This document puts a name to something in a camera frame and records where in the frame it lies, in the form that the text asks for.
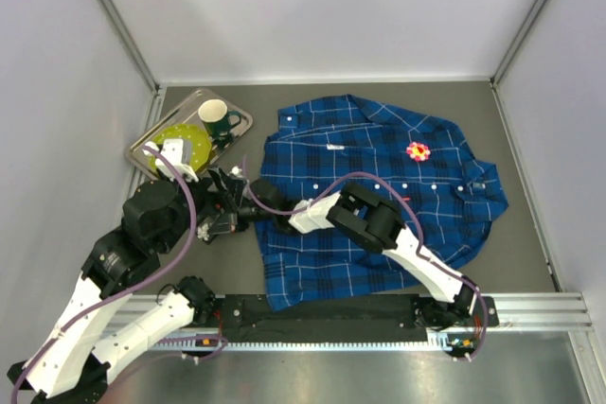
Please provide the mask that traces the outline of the silver maple leaf brooch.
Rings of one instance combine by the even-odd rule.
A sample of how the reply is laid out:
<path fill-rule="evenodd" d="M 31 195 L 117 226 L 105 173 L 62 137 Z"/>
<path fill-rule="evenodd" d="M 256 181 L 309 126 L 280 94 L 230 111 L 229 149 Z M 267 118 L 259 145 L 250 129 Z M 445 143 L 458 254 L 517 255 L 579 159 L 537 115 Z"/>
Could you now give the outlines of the silver maple leaf brooch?
<path fill-rule="evenodd" d="M 199 226 L 197 228 L 196 235 L 197 235 L 198 239 L 201 239 L 203 241 L 209 241 L 210 235 L 208 233 L 208 226 L 207 225 Z"/>

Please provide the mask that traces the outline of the pink flower brooch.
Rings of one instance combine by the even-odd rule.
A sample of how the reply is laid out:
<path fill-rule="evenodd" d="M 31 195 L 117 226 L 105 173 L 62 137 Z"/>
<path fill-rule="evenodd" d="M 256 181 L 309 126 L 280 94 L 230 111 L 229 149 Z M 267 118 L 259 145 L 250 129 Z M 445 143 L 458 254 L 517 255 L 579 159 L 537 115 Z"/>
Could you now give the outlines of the pink flower brooch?
<path fill-rule="evenodd" d="M 416 141 L 411 142 L 405 151 L 408 157 L 416 162 L 425 162 L 429 160 L 431 156 L 430 148 L 427 145 Z"/>

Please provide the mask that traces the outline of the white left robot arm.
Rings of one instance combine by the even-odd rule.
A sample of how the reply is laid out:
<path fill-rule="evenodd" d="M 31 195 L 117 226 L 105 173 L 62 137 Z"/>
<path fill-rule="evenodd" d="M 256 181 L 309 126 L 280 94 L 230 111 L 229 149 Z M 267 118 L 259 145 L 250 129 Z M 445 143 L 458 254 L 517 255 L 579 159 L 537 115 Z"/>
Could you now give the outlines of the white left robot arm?
<path fill-rule="evenodd" d="M 151 310 L 111 336 L 103 333 L 138 292 L 169 271 L 160 256 L 180 238 L 187 250 L 198 224 L 228 205 L 223 172 L 187 183 L 144 183 L 124 203 L 120 224 L 86 258 L 53 331 L 29 359 L 9 368 L 10 402 L 22 391 L 36 403 L 96 403 L 118 376 L 170 333 L 216 315 L 216 297 L 204 280 L 186 276 Z"/>

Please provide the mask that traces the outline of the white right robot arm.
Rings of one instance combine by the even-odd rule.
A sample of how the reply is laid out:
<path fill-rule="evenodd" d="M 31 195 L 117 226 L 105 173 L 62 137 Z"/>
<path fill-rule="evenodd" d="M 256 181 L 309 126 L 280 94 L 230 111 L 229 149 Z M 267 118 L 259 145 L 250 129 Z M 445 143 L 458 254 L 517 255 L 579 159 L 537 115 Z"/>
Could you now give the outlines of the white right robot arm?
<path fill-rule="evenodd" d="M 267 180 L 247 180 L 239 168 L 229 174 L 216 168 L 211 177 L 216 187 L 212 212 L 197 229 L 206 243 L 263 220 L 291 235 L 336 230 L 365 252 L 395 261 L 429 291 L 430 301 L 419 314 L 432 327 L 444 329 L 471 319 L 482 300 L 473 281 L 424 246 L 419 220 L 411 217 L 413 224 L 406 224 L 403 217 L 413 211 L 402 196 L 386 199 L 358 182 L 367 179 L 387 189 L 388 183 L 376 175 L 351 172 L 316 198 L 299 201 L 287 198 Z"/>

